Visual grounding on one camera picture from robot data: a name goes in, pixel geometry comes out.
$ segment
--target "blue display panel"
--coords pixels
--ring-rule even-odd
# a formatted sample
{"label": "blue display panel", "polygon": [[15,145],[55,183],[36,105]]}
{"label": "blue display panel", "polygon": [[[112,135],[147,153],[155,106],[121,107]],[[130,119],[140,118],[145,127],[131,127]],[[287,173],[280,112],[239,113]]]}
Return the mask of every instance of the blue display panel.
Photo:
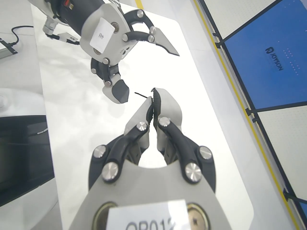
{"label": "blue display panel", "polygon": [[303,208],[303,211],[304,211],[304,213],[305,213],[305,215],[307,217],[307,204],[301,203],[301,207]]}
{"label": "blue display panel", "polygon": [[255,108],[307,101],[307,0],[283,0],[225,42]]}

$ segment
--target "gripper jaw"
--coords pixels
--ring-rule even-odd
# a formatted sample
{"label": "gripper jaw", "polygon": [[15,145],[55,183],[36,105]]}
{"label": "gripper jaw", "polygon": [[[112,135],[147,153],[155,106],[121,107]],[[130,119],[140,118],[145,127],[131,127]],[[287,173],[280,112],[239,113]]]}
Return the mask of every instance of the gripper jaw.
{"label": "gripper jaw", "polygon": [[[177,199],[202,208],[207,229],[231,230],[215,196],[212,152],[182,134],[182,113],[176,100],[164,89],[152,91],[153,98],[148,97],[127,122],[124,134],[95,148],[89,170],[89,193],[70,230],[106,230],[107,212],[114,206]],[[152,118],[157,138],[163,142],[164,151],[160,152],[167,166],[147,169],[139,167],[138,162],[149,146]]]}

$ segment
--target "wire strand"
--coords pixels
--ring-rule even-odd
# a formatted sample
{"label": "wire strand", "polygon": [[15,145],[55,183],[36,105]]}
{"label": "wire strand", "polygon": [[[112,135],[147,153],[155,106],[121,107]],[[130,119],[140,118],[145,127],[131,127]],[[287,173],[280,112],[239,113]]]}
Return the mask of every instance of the wire strand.
{"label": "wire strand", "polygon": [[145,97],[145,98],[148,98],[148,97],[146,97],[146,96],[144,96],[144,95],[142,95],[142,94],[140,94],[140,93],[138,93],[138,92],[135,92],[135,94],[137,94],[137,95],[139,95],[139,96],[142,96],[142,97]]}
{"label": "wire strand", "polygon": [[11,29],[11,31],[12,31],[12,33],[16,36],[17,40],[16,40],[15,42],[9,43],[9,45],[13,46],[13,45],[16,45],[16,44],[19,42],[19,37],[18,37],[18,35],[14,32],[14,30],[19,29],[19,28],[33,28],[33,26],[31,26],[31,25],[20,25],[20,26],[13,27],[13,28]]}

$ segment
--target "black metal frame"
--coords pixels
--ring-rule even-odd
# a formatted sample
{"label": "black metal frame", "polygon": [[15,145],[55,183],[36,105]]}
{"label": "black metal frame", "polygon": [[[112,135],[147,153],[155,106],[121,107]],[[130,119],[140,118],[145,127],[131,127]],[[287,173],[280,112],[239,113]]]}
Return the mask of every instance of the black metal frame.
{"label": "black metal frame", "polygon": [[293,200],[296,208],[297,208],[297,211],[298,213],[300,214],[300,217],[305,225],[305,227],[307,227],[307,217],[300,205],[300,203],[303,203],[303,202],[306,202],[305,200],[303,199],[300,199],[300,198],[297,198],[296,195],[295,195],[295,192],[285,174],[285,171],[283,170],[283,167],[277,157],[277,154],[273,148],[273,145],[270,141],[270,138],[268,136],[268,134],[266,133],[265,129],[264,129],[264,126],[262,124],[262,121],[260,120],[260,117],[258,115],[258,112],[263,112],[263,111],[268,111],[268,110],[277,110],[277,109],[284,109],[284,108],[291,108],[291,107],[298,107],[298,106],[306,106],[307,105],[307,101],[306,102],[300,102],[300,103],[295,103],[295,104],[285,104],[285,105],[280,105],[280,106],[273,106],[273,107],[269,107],[269,108],[262,108],[262,109],[256,109],[252,100],[251,100],[251,97],[242,81],[242,78],[235,66],[235,63],[226,47],[226,44],[225,44],[225,41],[230,39],[232,36],[234,36],[235,34],[237,34],[239,31],[241,31],[244,27],[246,27],[247,25],[249,25],[250,23],[252,23],[253,21],[255,21],[257,18],[259,18],[260,16],[262,16],[265,12],[269,11],[271,8],[273,8],[275,5],[277,5],[279,2],[281,2],[282,0],[276,0],[274,1],[273,3],[271,3],[268,7],[266,7],[264,10],[262,10],[261,12],[259,12],[257,15],[255,15],[252,19],[250,19],[248,22],[246,22],[245,24],[243,24],[241,27],[239,27],[237,30],[235,30],[233,33],[229,34],[227,37],[225,37],[224,39],[221,37],[220,33],[219,33],[219,30],[213,20],[213,17],[205,3],[204,0],[198,0],[199,3],[201,4],[201,6],[203,7],[203,10],[206,14],[206,16],[208,17],[208,20],[209,22],[211,23],[212,25],[212,28],[214,30],[214,33],[213,33],[213,36],[217,37],[219,39],[219,42],[216,42],[215,45],[217,48],[222,48],[226,54],[226,57],[228,58],[229,62],[230,62],[230,65],[235,73],[235,76],[237,77],[237,80],[239,82],[239,85],[241,86],[241,89],[247,99],[247,102],[249,103],[249,106],[250,106],[250,109],[246,109],[246,112],[247,114],[250,116],[250,114],[253,114],[254,115],[254,118],[252,119],[252,121],[255,123],[257,122],[258,125],[259,125],[259,128],[263,134],[263,137],[268,145],[268,148],[272,154],[272,157],[274,159],[274,161],[276,162],[276,165],[278,167],[278,170],[280,171],[281,173],[281,176],[284,180],[284,183],[285,183],[285,187],[286,187],[286,190],[284,190],[284,196],[286,198],[286,200],[288,199],[291,199]]}

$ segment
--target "joyson logo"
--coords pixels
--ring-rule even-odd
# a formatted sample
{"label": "joyson logo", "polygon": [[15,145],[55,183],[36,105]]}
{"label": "joyson logo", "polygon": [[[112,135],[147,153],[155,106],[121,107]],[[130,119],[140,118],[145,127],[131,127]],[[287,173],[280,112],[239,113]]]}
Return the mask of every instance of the joyson logo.
{"label": "joyson logo", "polygon": [[278,68],[279,71],[284,70],[277,55],[274,52],[274,48],[273,47],[269,47],[266,49],[266,53],[270,55],[270,58],[273,59],[276,67]]}

